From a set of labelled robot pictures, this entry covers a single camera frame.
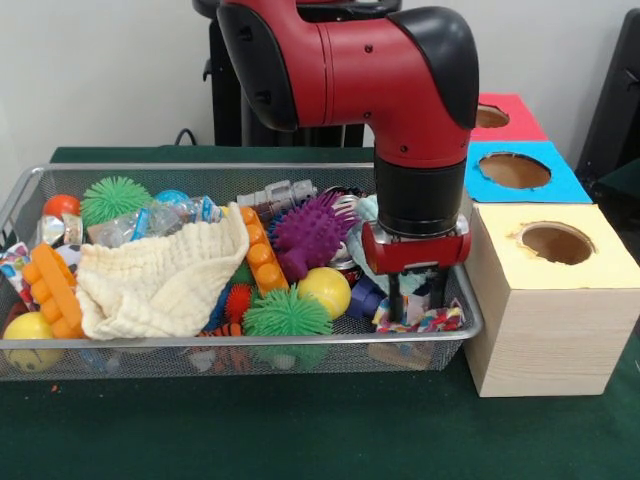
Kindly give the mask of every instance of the orange lego brick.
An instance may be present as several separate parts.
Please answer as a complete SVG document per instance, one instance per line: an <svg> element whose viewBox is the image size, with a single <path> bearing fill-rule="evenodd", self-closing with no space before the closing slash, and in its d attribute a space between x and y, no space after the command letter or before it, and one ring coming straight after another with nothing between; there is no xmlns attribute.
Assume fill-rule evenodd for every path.
<svg viewBox="0 0 640 480"><path fill-rule="evenodd" d="M31 295L53 329L55 338L82 338L82 311L73 293L76 279L62 257L47 244L31 252L31 263L22 270Z"/></svg>
<svg viewBox="0 0 640 480"><path fill-rule="evenodd" d="M242 218L249 233L249 252L247 263L251 268L253 278L258 284L260 293L264 296L276 288L289 289L287 279L276 259L276 254L271 248L267 232L260 223L256 212L249 207L242 207Z"/></svg>

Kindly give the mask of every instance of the green spiky ball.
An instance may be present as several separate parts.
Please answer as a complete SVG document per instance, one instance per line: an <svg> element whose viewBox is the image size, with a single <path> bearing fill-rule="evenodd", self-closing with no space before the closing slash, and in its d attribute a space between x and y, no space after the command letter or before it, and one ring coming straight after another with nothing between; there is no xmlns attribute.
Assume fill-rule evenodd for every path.
<svg viewBox="0 0 640 480"><path fill-rule="evenodd" d="M330 335L331 317L309 295L298 298L298 287L272 290L244 314L246 335L260 337Z"/></svg>
<svg viewBox="0 0 640 480"><path fill-rule="evenodd" d="M249 264L246 260L240 264L236 272L231 277L231 284L249 286L254 286L256 284L256 281L253 278L253 274L251 273L251 269L249 268Z"/></svg>
<svg viewBox="0 0 640 480"><path fill-rule="evenodd" d="M273 290L265 298L252 298L251 308L242 324L246 335L329 335L331 317L326 308L311 296L298 298L297 286L290 291ZM274 345L253 347L253 354L274 368L311 370L325 358L327 345ZM283 366L286 359L293 364Z"/></svg>
<svg viewBox="0 0 640 480"><path fill-rule="evenodd" d="M130 178L104 178L84 192L82 220L86 227L106 223L152 201L147 189Z"/></svg>

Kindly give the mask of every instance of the red box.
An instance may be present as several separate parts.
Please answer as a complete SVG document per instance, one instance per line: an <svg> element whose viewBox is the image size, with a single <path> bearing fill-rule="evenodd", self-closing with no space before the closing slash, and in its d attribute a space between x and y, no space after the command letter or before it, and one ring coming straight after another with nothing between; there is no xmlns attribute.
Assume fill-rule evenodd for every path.
<svg viewBox="0 0 640 480"><path fill-rule="evenodd" d="M473 142L546 142L533 113L519 95L481 93Z"/></svg>

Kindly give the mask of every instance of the yellow box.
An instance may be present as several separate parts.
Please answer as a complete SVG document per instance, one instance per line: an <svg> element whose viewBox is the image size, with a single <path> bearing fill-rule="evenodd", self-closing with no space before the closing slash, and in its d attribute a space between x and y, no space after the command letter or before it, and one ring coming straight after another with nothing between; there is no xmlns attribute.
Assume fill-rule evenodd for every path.
<svg viewBox="0 0 640 480"><path fill-rule="evenodd" d="M640 313L640 268L595 205L475 205L467 272L482 397L601 394Z"/></svg>

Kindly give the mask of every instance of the wire mesh basket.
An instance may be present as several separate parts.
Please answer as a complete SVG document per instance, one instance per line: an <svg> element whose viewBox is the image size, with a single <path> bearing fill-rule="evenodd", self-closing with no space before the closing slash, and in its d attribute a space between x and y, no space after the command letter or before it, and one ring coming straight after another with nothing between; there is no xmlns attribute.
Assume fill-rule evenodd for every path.
<svg viewBox="0 0 640 480"><path fill-rule="evenodd" d="M374 191L371 164L74 164L31 169L17 182L0 210L4 248L15 241L33 247L36 224L46 200L66 193L81 198L94 182L127 176L153 194L179 189L192 197L208 194L217 203L238 193L258 191L282 179L311 179L319 189L335 185ZM482 314L464 267L452 269L447 302L464 312L458 331L376 334L368 320L347 316L333 334L308 337L206 337L119 340L0 340L0 379L63 380L96 378L256 375L268 373L346 373L442 370L465 339L482 329ZM0 325L19 297L0 279ZM43 359L59 360L42 369ZM21 368L14 365L18 359Z"/></svg>

